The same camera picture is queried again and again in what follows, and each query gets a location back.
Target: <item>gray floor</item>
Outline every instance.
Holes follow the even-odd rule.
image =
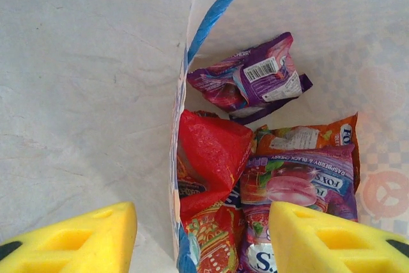
[[[172,271],[168,148],[190,1],[0,0],[0,242],[131,200],[131,272]]]

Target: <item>red candy bag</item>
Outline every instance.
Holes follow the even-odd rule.
[[[182,220],[226,200],[244,170],[252,136],[251,129],[232,121],[184,110],[179,153],[190,163],[187,175],[201,190],[180,200]]]
[[[237,181],[252,135],[250,129],[214,114],[181,115],[177,160],[181,221],[198,273],[234,273],[238,268],[245,219]]]

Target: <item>plastic packaging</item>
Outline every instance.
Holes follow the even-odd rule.
[[[247,124],[299,97],[312,83],[298,76],[286,32],[207,68],[187,74],[188,82],[230,118]]]
[[[302,150],[341,146],[353,143],[353,182],[355,191],[360,182],[360,161],[357,133],[358,114],[349,116],[328,125],[296,126],[269,130],[266,125],[254,133],[256,146],[252,150],[256,155],[271,155],[283,150]]]
[[[253,133],[215,114],[184,111],[177,154],[181,221],[198,272],[234,273],[244,229],[238,179]]]
[[[353,144],[349,144],[249,159],[240,179],[247,228],[239,272],[277,270],[268,230],[273,201],[287,201],[357,221],[352,150]]]

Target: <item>barcode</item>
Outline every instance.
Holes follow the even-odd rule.
[[[256,81],[262,77],[276,74],[279,66],[274,57],[268,58],[262,62],[256,63],[243,70],[245,76],[250,82]]]

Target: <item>paper bag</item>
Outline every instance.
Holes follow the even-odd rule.
[[[186,73],[285,31],[294,37],[297,70],[314,86],[249,127],[330,123],[358,111],[360,222],[409,235],[408,20],[409,0],[192,0],[171,152],[176,255],[183,254],[174,160],[179,115],[186,106],[227,117],[186,85]]]

